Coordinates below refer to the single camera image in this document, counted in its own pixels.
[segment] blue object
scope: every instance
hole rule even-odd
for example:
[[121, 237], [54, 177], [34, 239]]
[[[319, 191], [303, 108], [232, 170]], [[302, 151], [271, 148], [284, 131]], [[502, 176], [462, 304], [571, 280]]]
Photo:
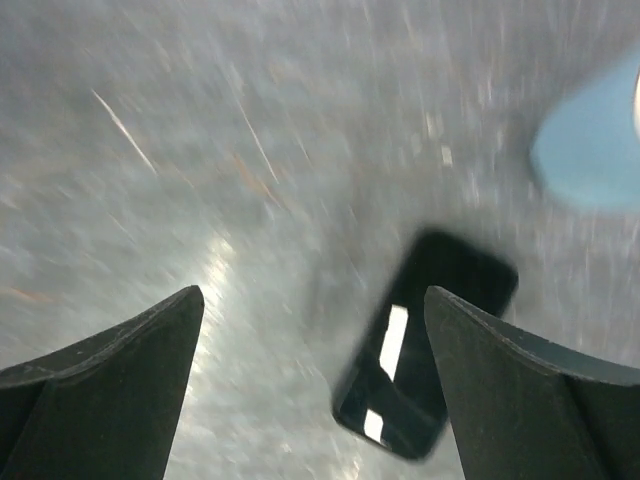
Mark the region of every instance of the blue object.
[[640, 210], [640, 46], [555, 110], [532, 162], [540, 181], [581, 209]]

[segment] bright light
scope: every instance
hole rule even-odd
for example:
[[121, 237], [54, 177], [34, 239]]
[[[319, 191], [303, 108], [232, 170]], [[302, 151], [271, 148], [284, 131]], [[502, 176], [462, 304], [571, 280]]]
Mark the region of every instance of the bright light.
[[[387, 375], [389, 375], [392, 381], [396, 376], [396, 369], [398, 368], [398, 360], [400, 359], [400, 351], [402, 350], [408, 320], [409, 312], [407, 312], [406, 308], [397, 305], [391, 306], [389, 326], [384, 335], [382, 350], [380, 351], [380, 367], [387, 372]], [[384, 420], [380, 415], [372, 410], [367, 410], [367, 414], [364, 417], [364, 433], [367, 437], [381, 442], [383, 425]]]
[[364, 417], [364, 434], [371, 440], [380, 442], [382, 439], [382, 426], [384, 421], [382, 417], [373, 410], [367, 410], [367, 415]]
[[396, 376], [400, 350], [404, 341], [404, 332], [407, 329], [409, 312], [406, 308], [393, 305], [389, 315], [389, 327], [384, 335], [382, 350], [380, 351], [380, 366], [387, 372], [391, 380]]

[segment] black object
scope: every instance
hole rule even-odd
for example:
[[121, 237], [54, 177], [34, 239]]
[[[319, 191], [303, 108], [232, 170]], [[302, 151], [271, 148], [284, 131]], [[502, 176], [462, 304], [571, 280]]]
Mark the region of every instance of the black object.
[[204, 301], [186, 288], [0, 372], [0, 480], [162, 479]]
[[[414, 243], [393, 279], [353, 365], [336, 389], [333, 415], [345, 428], [410, 460], [425, 457], [447, 420], [440, 380], [424, 328], [424, 292], [440, 285], [501, 315], [517, 285], [505, 262], [440, 231]], [[406, 331], [395, 376], [380, 365], [392, 308], [406, 312]], [[368, 416], [382, 421], [378, 438], [365, 430]]]
[[468, 480], [637, 480], [640, 370], [430, 288], [425, 319]]

